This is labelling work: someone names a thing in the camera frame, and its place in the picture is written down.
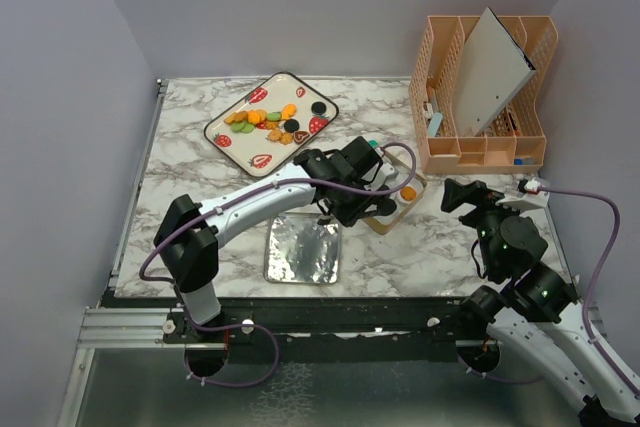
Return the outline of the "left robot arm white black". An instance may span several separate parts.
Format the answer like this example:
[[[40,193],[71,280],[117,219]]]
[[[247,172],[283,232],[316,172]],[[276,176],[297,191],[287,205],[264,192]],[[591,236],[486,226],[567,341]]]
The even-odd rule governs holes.
[[[246,230],[312,204],[344,227],[393,213],[391,188],[381,176],[385,153],[357,137],[342,149],[305,149],[276,173],[231,194],[202,202],[187,194],[174,199],[151,255],[170,273],[168,281],[189,313],[189,333],[206,342],[220,332],[222,307],[214,287],[219,252]]]

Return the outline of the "silver tin lid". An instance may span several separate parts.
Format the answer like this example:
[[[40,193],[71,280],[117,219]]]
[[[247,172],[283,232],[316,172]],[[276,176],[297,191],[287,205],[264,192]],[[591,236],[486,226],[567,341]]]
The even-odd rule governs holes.
[[[342,229],[333,220],[318,225],[317,214],[275,217],[266,238],[263,275],[274,284],[331,285],[338,280]]]

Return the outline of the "brown chip cookie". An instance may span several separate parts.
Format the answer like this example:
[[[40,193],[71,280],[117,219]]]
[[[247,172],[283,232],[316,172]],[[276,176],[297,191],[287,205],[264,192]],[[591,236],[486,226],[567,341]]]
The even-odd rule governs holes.
[[[416,195],[416,190],[411,186],[406,186],[400,191],[400,197],[406,202],[413,201],[416,198]]]

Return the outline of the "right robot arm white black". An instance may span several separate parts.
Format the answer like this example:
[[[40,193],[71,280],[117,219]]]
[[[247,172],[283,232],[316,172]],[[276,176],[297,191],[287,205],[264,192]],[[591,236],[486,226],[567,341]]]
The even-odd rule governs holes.
[[[444,182],[442,211],[472,208],[459,221],[476,232],[487,281],[462,301],[461,330],[513,349],[556,386],[581,425],[638,425],[638,374],[590,320],[589,299],[542,260],[548,244],[526,214],[546,207],[553,188],[533,177],[518,191]]]

